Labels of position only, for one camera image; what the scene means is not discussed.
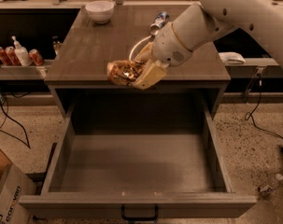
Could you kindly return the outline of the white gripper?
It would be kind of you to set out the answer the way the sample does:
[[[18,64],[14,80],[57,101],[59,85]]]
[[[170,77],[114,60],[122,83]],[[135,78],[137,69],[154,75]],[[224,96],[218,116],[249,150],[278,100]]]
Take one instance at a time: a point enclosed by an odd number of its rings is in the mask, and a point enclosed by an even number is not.
[[[157,61],[150,60],[151,53]],[[140,50],[135,61],[146,62],[141,75],[132,83],[134,88],[145,90],[167,75],[167,64],[180,66],[192,56],[192,51],[177,38],[172,22],[168,22],[155,36],[153,43]]]

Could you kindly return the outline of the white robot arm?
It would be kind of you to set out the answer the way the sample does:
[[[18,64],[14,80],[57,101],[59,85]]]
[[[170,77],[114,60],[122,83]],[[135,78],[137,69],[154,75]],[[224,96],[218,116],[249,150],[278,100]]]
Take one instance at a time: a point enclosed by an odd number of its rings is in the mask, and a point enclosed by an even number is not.
[[[203,44],[235,29],[250,35],[283,69],[283,6],[273,0],[200,0],[168,22],[139,56],[145,69],[133,83],[147,89],[186,62]]]

